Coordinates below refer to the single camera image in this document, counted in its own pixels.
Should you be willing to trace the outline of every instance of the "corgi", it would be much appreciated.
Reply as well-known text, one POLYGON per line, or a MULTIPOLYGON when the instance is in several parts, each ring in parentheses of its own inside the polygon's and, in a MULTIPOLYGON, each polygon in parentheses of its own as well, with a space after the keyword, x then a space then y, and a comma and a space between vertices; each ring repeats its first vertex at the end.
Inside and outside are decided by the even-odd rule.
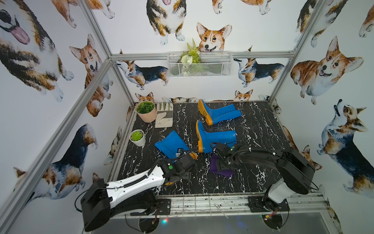
POLYGON ((271 77, 271 81, 269 83, 273 83, 276 79, 278 79, 284 68, 283 64, 274 63, 274 64, 258 64, 255 58, 243 58, 243 59, 234 59, 239 63, 239 79, 243 81, 243 87, 247 87, 248 84, 252 81, 256 81, 262 78, 266 78, 268 76, 271 77))
POLYGON ((113 158, 114 158, 114 156, 116 154, 116 151, 118 149, 119 142, 121 140, 121 136, 122 136, 122 128, 121 128, 121 126, 119 126, 118 131, 117 131, 117 135, 112 142, 112 146, 110 147, 108 157, 104 161, 104 165, 108 165, 108 164, 112 163, 113 158))
MULTIPOLYGON (((216 14, 220 14, 222 12, 221 11, 222 1, 223 0, 212 0, 213 10, 216 14)), ((269 2, 271 2, 272 0, 241 0, 241 1, 248 5, 259 6, 260 14, 265 15, 267 12, 270 11, 269 2)))
POLYGON ((360 29, 359 35, 360 37, 366 37, 366 32, 371 32, 374 25, 374 5, 368 12, 368 16, 366 17, 362 27, 360 29))
POLYGON ((92 174, 92 183, 95 183, 96 181, 100 179, 101 178, 95 172, 92 174))
POLYGON ((374 167, 362 155, 353 142, 355 132, 368 131, 358 118, 366 107, 354 108, 344 104, 342 99, 334 105, 335 116, 322 132, 322 144, 319 144, 320 155, 328 154, 353 177, 351 187, 343 184, 346 191, 374 198, 374 167))
POLYGON ((300 96, 312 96, 312 103, 316 105, 318 96, 335 85, 345 73, 359 68, 363 62, 361 57, 345 57, 339 50, 338 37, 334 37, 324 59, 296 64, 291 77, 295 84, 301 86, 300 96))
MULTIPOLYGON (((294 142, 294 139, 292 138, 291 136, 291 133, 288 131, 288 129, 283 126, 283 130, 284 130, 284 133, 286 135, 286 138, 288 139, 288 142, 289 142, 289 145, 296 149, 297 151, 299 151, 299 149, 297 148, 295 142, 294 142)), ((314 166, 314 168, 316 169, 316 171, 322 169, 322 166, 316 162, 314 162, 312 160, 312 158, 310 157, 310 147, 309 145, 305 146, 304 150, 302 152, 300 152, 301 155, 310 162, 310 164, 312 164, 314 166)))
MULTIPOLYGON (((95 42, 91 34, 88 34, 87 45, 82 49, 69 47, 73 55, 81 61, 87 71, 85 88, 94 78, 97 70, 101 66, 101 58, 95 50, 95 42)), ((113 85, 113 81, 109 81, 108 75, 105 75, 100 85, 97 87, 96 92, 91 97, 87 104, 88 112, 96 117, 99 111, 102 109, 104 98, 110 99, 111 94, 109 92, 109 85, 113 85)))
POLYGON ((78 129, 62 159, 48 167, 27 204, 39 197, 52 200, 64 198, 74 188, 78 191, 80 185, 83 189, 86 182, 82 177, 82 172, 88 146, 91 144, 95 144, 97 149, 98 143, 94 129, 89 124, 85 124, 78 129))
POLYGON ((225 47, 225 39, 230 35, 232 26, 226 25, 218 31, 209 30, 202 24, 197 23, 197 33, 201 39, 200 45, 197 47, 199 51, 223 51, 225 47))
MULTIPOLYGON (((260 95, 258 96, 258 99, 263 100, 263 101, 269 101, 270 96, 268 96, 268 95, 264 95, 264 94, 260 94, 260 95)), ((273 102, 273 108, 274 108, 274 110, 275 110, 275 113, 277 113, 277 114, 279 114, 279 115, 282 113, 282 109, 279 107, 279 105, 278 105, 276 99, 275 99, 274 102, 273 102)))
POLYGON ((16 184, 14 185, 14 188, 13 188, 13 192, 14 192, 16 190, 16 188, 18 187, 18 185, 21 183, 21 181, 25 178, 26 172, 21 171, 20 169, 18 169, 16 167, 13 167, 13 169, 15 170, 16 175, 17 175, 17 182, 16 182, 16 184))
POLYGON ((196 97, 191 98, 184 98, 184 97, 176 97, 176 98, 168 98, 168 97, 162 97, 162 100, 164 102, 172 102, 172 103, 185 103, 185 102, 196 102, 196 97))
POLYGON ((132 83, 144 90, 144 85, 161 79, 168 84, 169 70, 166 67, 139 67, 135 61, 116 61, 116 64, 123 71, 125 77, 132 83))
MULTIPOLYGON (((335 21, 347 1, 348 0, 329 0, 327 2, 327 6, 324 9, 322 19, 317 22, 312 33, 312 35, 314 36, 310 44, 313 48, 317 46, 318 37, 327 29, 328 26, 330 26, 335 21)), ((300 31, 300 34, 295 39, 295 42, 299 41, 315 5, 316 0, 308 0, 305 3, 304 7, 301 9, 296 29, 296 31, 300 31)))
MULTIPOLYGON (((57 11, 63 16, 63 18, 72 26, 76 28, 77 25, 74 23, 74 19, 70 15, 69 4, 73 6, 78 6, 77 0, 51 0, 53 5, 55 5, 57 11)), ((114 12, 109 8, 110 0, 87 0, 88 5, 93 10, 101 10, 106 17, 112 19, 114 17, 114 12)))
POLYGON ((141 101, 152 101, 154 103, 152 92, 150 92, 147 96, 142 96, 140 94, 135 94, 135 96, 139 99, 139 102, 141 102, 141 101))
POLYGON ((178 41, 185 40, 181 29, 186 16, 186 0, 147 0, 147 15, 154 32, 161 36, 161 45, 168 43, 171 33, 175 33, 178 41))
POLYGON ((8 71, 42 95, 50 91, 57 102, 64 96, 57 84, 65 70, 55 44, 23 0, 0 1, 0 60, 8 71))

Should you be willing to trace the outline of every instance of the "white flower pot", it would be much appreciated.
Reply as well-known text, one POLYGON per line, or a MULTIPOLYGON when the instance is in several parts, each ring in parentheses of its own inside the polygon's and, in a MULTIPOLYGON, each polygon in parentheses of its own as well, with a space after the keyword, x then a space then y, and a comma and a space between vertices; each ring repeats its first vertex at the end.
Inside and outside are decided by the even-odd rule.
POLYGON ((131 141, 132 143, 134 143, 136 146, 139 146, 139 147, 145 145, 145 134, 144 134, 144 132, 143 132, 142 130, 140 130, 140 129, 137 129, 137 130, 132 131, 131 134, 130 134, 130 141, 131 141), (142 137, 140 140, 138 140, 138 141, 133 141, 133 140, 131 139, 131 136, 132 136, 132 133, 133 133, 133 132, 136 132, 136 131, 140 131, 140 132, 142 132, 142 133, 143 133, 143 137, 142 137))

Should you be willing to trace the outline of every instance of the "white wall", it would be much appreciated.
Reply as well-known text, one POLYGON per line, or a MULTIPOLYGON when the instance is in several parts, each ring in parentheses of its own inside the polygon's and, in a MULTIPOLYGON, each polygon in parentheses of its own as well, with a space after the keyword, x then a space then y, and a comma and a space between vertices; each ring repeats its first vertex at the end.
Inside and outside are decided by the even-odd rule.
MULTIPOLYGON (((300 97, 301 87, 294 84, 290 75, 287 76, 277 96, 278 104, 283 110, 282 115, 279 116, 281 123, 290 131, 300 151, 306 145, 310 145, 312 160, 323 167, 316 171, 313 180, 317 185, 324 185, 331 207, 340 219, 345 234, 373 232, 371 217, 365 214, 374 209, 374 201, 362 194, 346 191, 343 184, 349 186, 348 183, 353 181, 353 178, 329 155, 319 155, 317 150, 322 143, 323 129, 335 116, 334 105, 342 99, 354 108, 367 107, 358 118, 368 131, 356 131, 353 142, 371 166, 374 165, 371 147, 374 138, 374 123, 371 121, 374 105, 370 99, 374 85, 371 71, 374 63, 374 32, 368 32, 366 38, 359 37, 361 25, 373 3, 372 0, 348 1, 335 22, 320 36, 316 48, 311 47, 309 43, 311 38, 309 38, 297 61, 298 63, 306 60, 322 60, 326 56, 331 40, 337 36, 341 53, 346 57, 364 59, 361 67, 344 74, 325 94, 317 97, 316 105, 311 103, 311 96, 300 97)), ((361 166, 363 165, 352 164, 352 167, 361 166)), ((368 193, 373 195, 373 187, 368 193)))
MULTIPOLYGON (((17 182, 13 167, 23 171, 29 169, 83 92, 87 74, 85 66, 69 50, 69 46, 84 47, 87 44, 87 36, 91 33, 81 9, 70 7, 70 13, 77 23, 77 28, 72 28, 50 0, 25 0, 25 3, 54 42, 64 67, 74 74, 74 79, 66 81, 62 76, 59 77, 57 83, 64 97, 61 102, 57 102, 50 91, 41 95, 39 91, 11 75, 0 63, 0 149, 3 156, 0 165, 0 184, 3 187, 0 192, 0 205, 12 193, 17 182)), ((27 27, 27 22, 19 21, 19 24, 32 35, 33 29, 27 27)), ((0 29, 0 32, 1 40, 6 36, 6 32, 3 29, 0 29)), ((12 43, 14 47, 20 44, 15 39, 12 43)), ((104 59, 99 45, 96 50, 104 59)))
POLYGON ((251 45, 252 51, 288 51, 296 45, 295 29, 304 3, 300 0, 272 1, 269 3, 270 11, 261 15, 258 6, 250 6, 240 0, 224 0, 222 13, 215 14, 211 0, 187 0, 181 30, 186 40, 178 41, 174 34, 170 34, 166 45, 160 44, 160 35, 155 35, 150 25, 145 0, 111 1, 109 7, 115 13, 112 19, 98 10, 94 13, 114 54, 120 49, 125 54, 187 50, 186 42, 191 43, 194 39, 200 43, 196 30, 198 22, 209 30, 232 25, 232 32, 225 40, 226 51, 245 51, 251 45))
POLYGON ((109 92, 111 99, 104 100, 103 109, 97 117, 93 117, 85 110, 74 125, 69 136, 61 146, 53 162, 61 160, 72 143, 77 130, 84 124, 89 124, 97 139, 98 147, 95 144, 88 146, 82 178, 86 184, 82 189, 73 189, 66 197, 51 200, 47 197, 37 198, 25 206, 16 222, 13 224, 10 233, 81 233, 83 229, 82 214, 74 208, 74 201, 77 196, 92 185, 92 175, 96 173, 100 178, 106 179, 110 165, 104 166, 104 161, 111 150, 113 139, 116 137, 118 127, 121 126, 122 133, 126 123, 126 114, 130 107, 126 96, 116 80, 112 69, 108 72, 109 79, 113 80, 109 92))

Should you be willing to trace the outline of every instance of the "wire basket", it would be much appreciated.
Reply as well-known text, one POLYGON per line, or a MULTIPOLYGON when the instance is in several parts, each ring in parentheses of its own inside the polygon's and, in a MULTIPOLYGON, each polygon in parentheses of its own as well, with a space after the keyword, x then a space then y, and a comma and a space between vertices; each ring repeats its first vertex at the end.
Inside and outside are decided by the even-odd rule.
POLYGON ((180 63, 182 52, 168 53, 170 76, 214 77, 229 76, 233 57, 231 52, 201 52, 201 63, 180 63))

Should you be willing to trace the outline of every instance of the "blue rain boot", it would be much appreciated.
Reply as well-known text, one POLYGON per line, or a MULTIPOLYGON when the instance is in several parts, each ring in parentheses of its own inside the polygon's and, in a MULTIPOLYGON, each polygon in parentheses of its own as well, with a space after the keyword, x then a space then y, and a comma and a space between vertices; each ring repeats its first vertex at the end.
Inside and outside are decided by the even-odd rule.
MULTIPOLYGON (((189 150, 186 143, 175 131, 172 131, 162 141, 156 142, 154 146, 161 150, 161 152, 163 152, 170 159, 177 157, 176 153, 179 148, 183 148, 185 151, 189 150)), ((197 159, 197 154, 195 152, 191 152, 190 154, 195 160, 197 159)))
POLYGON ((234 104, 218 109, 210 109, 203 100, 199 100, 199 111, 205 117, 205 122, 210 126, 220 121, 230 120, 242 115, 240 110, 236 110, 234 104))
POLYGON ((212 152, 213 149, 210 146, 212 142, 226 143, 229 147, 232 147, 236 143, 236 131, 208 133, 204 130, 203 123, 200 120, 196 122, 196 133, 199 138, 198 145, 200 153, 212 152))

